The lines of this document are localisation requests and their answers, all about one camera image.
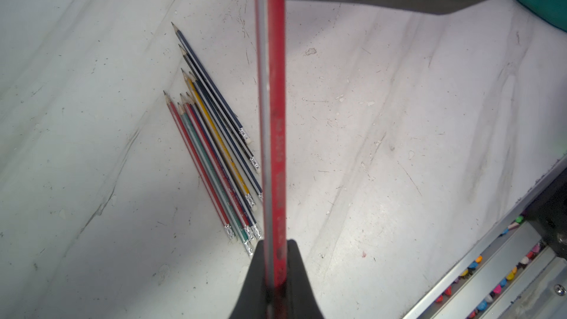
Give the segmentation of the pencil with teal cap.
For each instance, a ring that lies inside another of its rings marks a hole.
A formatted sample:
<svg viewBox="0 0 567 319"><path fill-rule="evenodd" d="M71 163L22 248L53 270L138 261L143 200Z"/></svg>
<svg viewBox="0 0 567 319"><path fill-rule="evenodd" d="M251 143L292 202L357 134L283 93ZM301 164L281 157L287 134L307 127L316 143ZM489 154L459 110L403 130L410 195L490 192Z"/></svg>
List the pencil with teal cap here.
<svg viewBox="0 0 567 319"><path fill-rule="evenodd" d="M224 211L228 218L230 225L227 226L227 228L230 229L230 232L233 233L233 236L237 236L239 238L240 242L245 248L246 253L250 257L252 257L254 249L251 244L251 240L246 231L243 229L239 217L237 217L237 215L233 212L230 197L227 195L223 181L221 181L221 175L217 171L215 154L213 154L212 156L210 155L208 142L204 137L201 136L198 125L196 125L195 122L193 122L193 120L191 119L191 114L187 112L185 107L182 106L179 102L177 102L177 109L180 113L184 126L188 130L190 141L193 142L196 146L196 151L199 159L204 164L205 171L209 177L209 180L212 182L214 191L217 195L217 198L219 199L220 208Z"/></svg>

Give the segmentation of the red pencil with clear cap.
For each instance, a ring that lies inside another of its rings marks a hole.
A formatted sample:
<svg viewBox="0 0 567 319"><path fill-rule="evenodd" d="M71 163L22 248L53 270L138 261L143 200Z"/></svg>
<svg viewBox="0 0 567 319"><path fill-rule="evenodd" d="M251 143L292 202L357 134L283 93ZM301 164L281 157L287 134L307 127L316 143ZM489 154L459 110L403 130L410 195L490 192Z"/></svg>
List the red pencil with clear cap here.
<svg viewBox="0 0 567 319"><path fill-rule="evenodd" d="M226 212L224 211L224 208L221 206L221 202L219 200L219 197L216 193L216 191L214 190L213 184L208 176L207 171L205 171L205 167L202 164L201 159L199 158L198 153L196 152L196 147L195 145L191 142L189 134L188 134L188 130L186 129L185 125L183 124L183 120L179 114L179 112L177 111L177 108L174 106L174 102L171 99L171 97L169 96L169 94L166 91L163 91L163 94L165 96L165 103L168 107L169 112L171 113L171 116L177 126L178 131L180 132L182 139L185 143L185 146L190 154L191 159L193 160L194 165L196 166L196 170L199 173L200 178L202 179L204 185L205 185L205 189L208 192L208 195L211 199L212 204L214 205L214 208L216 209L216 212L221 220L221 223L223 225L224 231L225 233L227 233L227 237L229 239L234 239L235 238L235 233L233 231L233 228L229 222L229 218L226 214Z"/></svg>

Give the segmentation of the yellow pencil with clear cap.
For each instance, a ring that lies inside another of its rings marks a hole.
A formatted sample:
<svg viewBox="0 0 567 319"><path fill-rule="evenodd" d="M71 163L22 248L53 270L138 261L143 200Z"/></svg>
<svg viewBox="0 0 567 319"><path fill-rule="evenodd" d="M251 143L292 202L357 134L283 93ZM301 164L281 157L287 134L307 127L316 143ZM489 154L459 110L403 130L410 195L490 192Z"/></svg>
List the yellow pencil with clear cap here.
<svg viewBox="0 0 567 319"><path fill-rule="evenodd" d="M239 168L236 166L235 161L232 158L229 148L224 142L223 135L219 131L219 127L213 117L210 114L209 109L205 104L204 98L199 93L196 83L193 81L193 75L190 75L184 69L181 69L183 78L186 85L190 90L191 100L199 111L199 117L202 124L206 126L209 138L213 141L216 147L216 152L220 158L222 158L224 163L224 168L227 169L227 174L230 174L230 179L234 184L234 188L238 190L240 200L247 211L252 212L255 206L255 201L250 194L250 190L247 187L245 180L243 179Z"/></svg>

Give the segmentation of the red pencil with orange cap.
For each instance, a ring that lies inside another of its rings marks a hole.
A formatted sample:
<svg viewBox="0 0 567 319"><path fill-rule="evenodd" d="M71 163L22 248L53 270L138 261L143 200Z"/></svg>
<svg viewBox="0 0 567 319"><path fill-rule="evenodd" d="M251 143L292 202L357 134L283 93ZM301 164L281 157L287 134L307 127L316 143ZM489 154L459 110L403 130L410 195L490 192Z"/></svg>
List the red pencil with orange cap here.
<svg viewBox="0 0 567 319"><path fill-rule="evenodd" d="M285 0L255 0L267 317L286 318Z"/></svg>

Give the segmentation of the pencil with pink cap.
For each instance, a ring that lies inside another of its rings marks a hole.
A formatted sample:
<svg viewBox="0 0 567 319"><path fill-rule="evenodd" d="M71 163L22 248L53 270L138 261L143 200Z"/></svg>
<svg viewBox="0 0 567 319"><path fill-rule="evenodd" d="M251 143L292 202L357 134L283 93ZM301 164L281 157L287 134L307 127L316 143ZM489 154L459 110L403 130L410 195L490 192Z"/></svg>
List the pencil with pink cap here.
<svg viewBox="0 0 567 319"><path fill-rule="evenodd" d="M178 36L178 39L181 41L183 47L188 52L189 58L191 58L193 60L193 63L196 66L197 72L201 75L202 78L204 78L205 83L208 85L209 89L211 90L211 94L214 96L216 101L219 102L219 104L221 106L221 110L225 114L227 114L228 119L230 121L230 124L236 130L236 132L238 133L241 140L246 145L249 145L252 142L252 140L251 140L250 136L248 135L248 133L245 131L240 120L237 118L236 114L233 112L233 110L230 108L227 101L224 99L224 96L222 95L222 93L220 93L219 89L214 84L214 81L212 80L212 78L208 74L207 70L204 68L204 66L200 62L199 58L197 57L197 55L195 54L193 49L190 47L190 44L187 41L187 39L185 38L185 36L183 35L182 31L173 22L171 22L171 25L174 28L174 32Z"/></svg>

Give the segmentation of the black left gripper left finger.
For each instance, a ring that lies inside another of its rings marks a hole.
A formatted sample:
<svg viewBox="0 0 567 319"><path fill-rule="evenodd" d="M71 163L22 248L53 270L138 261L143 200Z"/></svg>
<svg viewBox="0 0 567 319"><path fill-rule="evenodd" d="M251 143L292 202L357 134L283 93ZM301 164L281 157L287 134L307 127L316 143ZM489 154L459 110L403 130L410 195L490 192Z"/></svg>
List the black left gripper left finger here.
<svg viewBox="0 0 567 319"><path fill-rule="evenodd" d="M266 317L266 280L264 240L255 249L250 267L242 286L230 319L265 319Z"/></svg>

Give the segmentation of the pencil with purple cap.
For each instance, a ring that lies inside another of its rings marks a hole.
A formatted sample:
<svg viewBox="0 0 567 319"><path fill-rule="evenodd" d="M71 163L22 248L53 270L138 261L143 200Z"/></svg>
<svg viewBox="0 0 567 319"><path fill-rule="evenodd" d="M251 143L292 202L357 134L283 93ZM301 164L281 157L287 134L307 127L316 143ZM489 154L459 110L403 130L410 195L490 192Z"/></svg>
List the pencil with purple cap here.
<svg viewBox="0 0 567 319"><path fill-rule="evenodd" d="M214 106L214 109L216 110L216 113L219 116L220 121L223 122L224 126L228 130L229 136L232 138L232 141L236 144L236 150L238 152L240 152L243 156L245 156L246 159L248 160L248 163L253 168L253 170L257 174L260 174L261 168L260 168L258 161L253 156L249 147L241 140L241 138L239 137L236 130L230 124L230 121L228 119L227 114L225 114L221 110L221 106L220 106L219 102L217 102L216 99L214 98L214 96L211 94L211 90L209 89L208 85L205 83L204 78L202 78L201 75L197 72L196 66L193 63L193 60L191 58L189 58L188 52L185 50L183 45L179 44L179 46L180 46L180 50L181 50L183 56L188 60L188 64L189 64L193 74L197 78L199 78L199 80L202 82L202 85L203 85L202 89L205 91L206 96L209 98L209 100L211 101L211 104Z"/></svg>

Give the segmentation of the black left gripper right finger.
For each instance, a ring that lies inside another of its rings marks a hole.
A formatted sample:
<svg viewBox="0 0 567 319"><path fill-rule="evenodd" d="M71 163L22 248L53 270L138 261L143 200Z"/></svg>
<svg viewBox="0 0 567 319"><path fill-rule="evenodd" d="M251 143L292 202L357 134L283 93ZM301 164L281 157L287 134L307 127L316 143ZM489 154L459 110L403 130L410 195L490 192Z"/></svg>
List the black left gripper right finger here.
<svg viewBox="0 0 567 319"><path fill-rule="evenodd" d="M288 318L323 319L295 240L287 241L286 313Z"/></svg>

